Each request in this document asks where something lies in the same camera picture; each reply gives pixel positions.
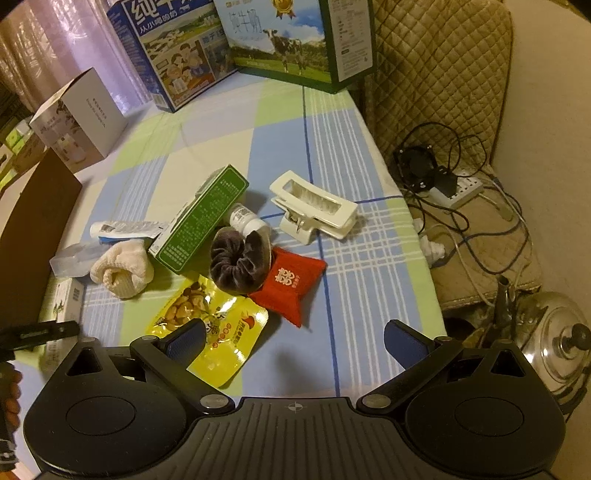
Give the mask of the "person's left hand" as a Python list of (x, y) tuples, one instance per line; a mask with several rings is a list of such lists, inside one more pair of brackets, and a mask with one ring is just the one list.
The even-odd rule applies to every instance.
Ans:
[(11, 432), (16, 431), (20, 426), (19, 399), (22, 378), (22, 373), (16, 370), (11, 363), (1, 365), (1, 408)]

